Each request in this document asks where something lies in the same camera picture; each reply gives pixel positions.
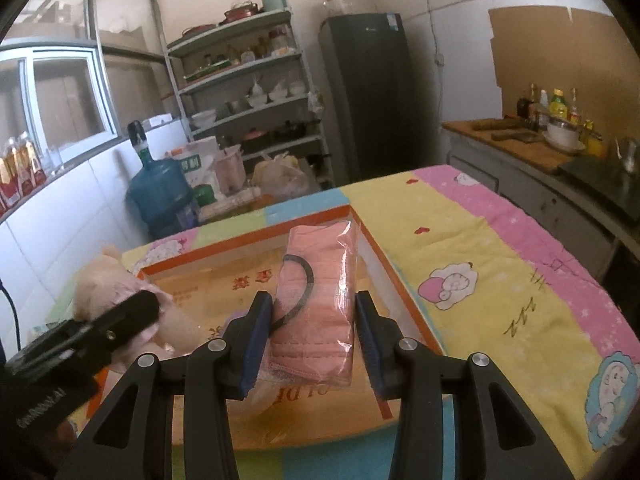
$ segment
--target black elastic loop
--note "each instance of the black elastic loop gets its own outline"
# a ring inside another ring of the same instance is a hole
[[[300,312],[302,307],[306,305],[306,302],[308,301],[309,296],[311,296],[311,291],[314,288],[314,272],[311,266],[309,265],[308,261],[306,261],[301,256],[296,256],[295,254],[285,254],[282,261],[296,262],[297,264],[300,264],[300,266],[303,268],[306,274],[306,287],[305,287],[305,291],[302,293],[302,297],[300,297],[300,299],[296,303],[296,306],[294,306],[284,316],[282,316],[279,320],[275,321],[271,325],[271,328],[269,330],[269,335],[273,335],[273,333],[276,332],[276,330],[278,330],[279,328],[282,328],[284,325],[286,325],[289,321],[291,321],[294,317],[297,316],[297,314]]]

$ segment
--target electrical cord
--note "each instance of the electrical cord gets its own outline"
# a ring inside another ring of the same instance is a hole
[[[9,306],[11,307],[11,311],[14,313],[14,322],[15,322],[15,343],[18,347],[18,352],[22,350],[22,345],[20,344],[20,322],[18,321],[18,313],[15,309],[14,300],[11,299],[11,295],[4,288],[4,283],[0,280],[0,290],[4,293],[6,300],[9,302]]]
[[[440,55],[440,47],[438,46],[438,38],[436,36],[436,30],[433,26],[433,13],[431,12],[431,4],[429,0],[425,0],[427,3],[427,13],[429,15],[429,24],[431,26],[431,35],[433,36],[433,44],[435,46],[436,49],[436,53],[435,53],[435,58],[434,58],[434,63],[436,65],[436,70],[438,72],[438,86],[439,88],[439,92],[438,92],[438,124],[440,124],[440,118],[442,116],[442,97],[444,95],[444,81],[443,81],[443,76],[442,76],[442,70],[443,70],[443,66],[440,64],[438,57]]]

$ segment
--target refrigerator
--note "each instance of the refrigerator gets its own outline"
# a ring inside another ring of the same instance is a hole
[[[329,18],[319,43],[350,181],[420,167],[424,139],[400,15]]]

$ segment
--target plush toy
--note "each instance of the plush toy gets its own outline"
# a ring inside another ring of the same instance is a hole
[[[110,368],[118,373],[124,373],[141,354],[150,352],[161,360],[169,359],[191,353],[207,340],[207,335],[175,306],[169,294],[137,279],[124,268],[114,246],[102,248],[102,254],[78,273],[74,319],[93,320],[140,290],[150,290],[158,297],[160,317],[114,352]]]

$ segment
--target tablecloth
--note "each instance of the tablecloth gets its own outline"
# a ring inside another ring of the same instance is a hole
[[[638,396],[640,343],[607,293],[535,220],[450,166],[333,189],[129,251],[131,270],[350,203],[448,355],[491,356],[579,478]],[[452,478],[445,406],[444,478]],[[385,479],[395,428],[320,446],[239,452],[242,480]]]

